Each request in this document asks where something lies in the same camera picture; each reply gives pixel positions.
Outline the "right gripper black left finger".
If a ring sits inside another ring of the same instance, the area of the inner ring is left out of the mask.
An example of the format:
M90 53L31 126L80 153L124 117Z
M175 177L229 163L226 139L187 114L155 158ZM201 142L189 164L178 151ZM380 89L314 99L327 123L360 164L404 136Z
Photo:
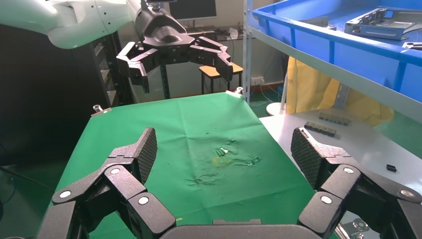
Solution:
M53 195L37 238L87 239L112 213L137 239L160 238L176 219L145 186L156 154L151 127L135 143L115 148L99 169Z

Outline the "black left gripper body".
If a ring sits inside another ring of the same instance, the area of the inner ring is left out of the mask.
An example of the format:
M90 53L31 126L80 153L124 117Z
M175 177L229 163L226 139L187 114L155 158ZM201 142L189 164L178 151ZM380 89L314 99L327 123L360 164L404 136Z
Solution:
M134 21L144 50L153 50L160 65L189 61L190 46L195 39L161 5L174 0L144 0Z

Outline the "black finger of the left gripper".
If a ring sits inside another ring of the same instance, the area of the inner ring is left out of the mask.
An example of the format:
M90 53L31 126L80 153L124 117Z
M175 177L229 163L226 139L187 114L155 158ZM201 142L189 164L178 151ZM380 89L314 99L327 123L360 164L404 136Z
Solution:
M220 77L229 82L233 76L231 56L227 47L219 42L200 36L189 47L189 61L214 67Z
M130 79L133 85L141 86L146 94L150 93L147 73L159 66L159 51L145 49L140 42L128 42L116 56L121 75Z

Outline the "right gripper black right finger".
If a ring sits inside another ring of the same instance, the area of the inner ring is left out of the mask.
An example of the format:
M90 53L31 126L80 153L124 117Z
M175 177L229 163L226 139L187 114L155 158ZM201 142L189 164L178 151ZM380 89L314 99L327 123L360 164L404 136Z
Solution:
M315 190L298 222L322 239L329 238L345 212L358 215L383 239L422 236L422 197L400 183L360 165L343 148L294 129L291 154Z

